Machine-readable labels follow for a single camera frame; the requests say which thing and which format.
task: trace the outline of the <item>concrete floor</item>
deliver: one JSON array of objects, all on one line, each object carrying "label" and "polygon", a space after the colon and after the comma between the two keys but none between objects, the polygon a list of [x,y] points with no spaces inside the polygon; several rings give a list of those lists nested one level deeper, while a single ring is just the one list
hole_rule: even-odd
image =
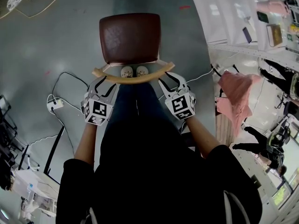
[{"label": "concrete floor", "polygon": [[[41,0],[33,0],[32,4],[24,1],[18,8],[29,14],[42,3],[44,1]],[[18,126],[21,141],[30,144],[59,132],[61,124],[46,107],[46,98],[57,77],[61,72],[68,71],[87,83],[92,82],[95,79],[91,73],[93,68],[104,64],[99,20],[114,14],[134,12],[160,15],[160,58],[174,62],[174,72],[186,80],[209,72],[206,41],[193,0],[57,0],[32,19],[13,11],[0,21],[0,93],[12,106],[10,115]],[[151,72],[158,66],[148,65],[148,68]],[[110,70],[111,74],[118,76],[119,72],[120,68]],[[161,96],[158,82],[154,81],[152,85],[157,95]],[[211,74],[189,85],[197,96],[197,116],[214,134]],[[108,84],[104,85],[103,92],[107,88]],[[84,84],[68,75],[61,76],[55,90],[57,96],[76,106],[79,106],[85,92]],[[67,104],[57,110],[57,114],[65,123],[76,150],[85,125],[83,115]],[[99,163],[104,130],[104,126],[98,129],[95,167]],[[54,139],[47,139],[36,143],[31,149],[32,155],[42,166],[41,170],[53,143]],[[71,157],[72,150],[65,133],[51,164],[50,174],[56,180],[60,181],[63,162]]]}]

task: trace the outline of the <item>power strip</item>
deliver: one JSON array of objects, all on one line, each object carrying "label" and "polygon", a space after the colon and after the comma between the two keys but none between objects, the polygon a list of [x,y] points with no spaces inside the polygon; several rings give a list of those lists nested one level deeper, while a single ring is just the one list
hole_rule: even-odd
[{"label": "power strip", "polygon": [[56,104],[54,104],[53,99],[48,101],[47,108],[49,111],[51,111],[52,108],[53,108],[53,110],[56,110],[56,109],[62,108],[64,106],[64,103],[61,99],[56,98],[55,101],[56,101]]}]

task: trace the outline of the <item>shoe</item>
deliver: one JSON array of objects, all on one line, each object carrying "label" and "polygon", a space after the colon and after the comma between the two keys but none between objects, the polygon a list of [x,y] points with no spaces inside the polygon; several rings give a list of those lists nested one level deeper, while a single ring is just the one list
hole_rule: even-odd
[{"label": "shoe", "polygon": [[262,68],[258,68],[258,74],[261,78],[265,78],[265,76],[262,74],[263,69]]},{"label": "shoe", "polygon": [[234,146],[235,146],[235,143],[232,142],[232,143],[229,145],[230,150],[234,149]]},{"label": "shoe", "polygon": [[243,123],[243,124],[241,125],[241,128],[242,128],[242,130],[245,130],[246,125]]},{"label": "shoe", "polygon": [[137,77],[146,76],[149,74],[149,70],[145,66],[138,66],[136,70]]},{"label": "shoe", "polygon": [[121,77],[128,78],[133,77],[133,69],[130,66],[125,66],[121,69]]}]

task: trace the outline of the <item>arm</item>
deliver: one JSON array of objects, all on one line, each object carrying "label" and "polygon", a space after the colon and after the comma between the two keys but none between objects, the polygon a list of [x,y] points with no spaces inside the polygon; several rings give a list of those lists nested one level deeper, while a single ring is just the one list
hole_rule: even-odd
[{"label": "arm", "polygon": [[87,123],[75,153],[75,159],[87,162],[93,167],[95,138],[97,134],[97,126]]},{"label": "arm", "polygon": [[204,158],[217,146],[221,145],[218,140],[200,123],[195,116],[186,119],[186,123],[194,138],[197,147]]},{"label": "arm", "polygon": [[258,154],[258,157],[267,165],[270,165],[272,163],[271,160],[267,159],[266,157],[262,156],[261,153]]},{"label": "arm", "polygon": [[56,223],[80,223],[93,196],[93,163],[97,126],[86,124],[74,159],[64,163],[57,201]]}]

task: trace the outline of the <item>window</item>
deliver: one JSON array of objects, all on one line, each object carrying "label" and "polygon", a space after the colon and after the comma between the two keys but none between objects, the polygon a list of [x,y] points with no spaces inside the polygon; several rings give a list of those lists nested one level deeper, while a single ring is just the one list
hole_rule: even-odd
[{"label": "window", "polygon": [[292,191],[288,188],[285,183],[281,188],[274,194],[272,197],[275,205],[277,205],[278,209],[280,209],[286,200],[290,197]]},{"label": "window", "polygon": [[299,168],[297,168],[297,170],[291,176],[289,183],[290,183],[290,186],[292,187],[292,189],[295,190],[299,184]]}]

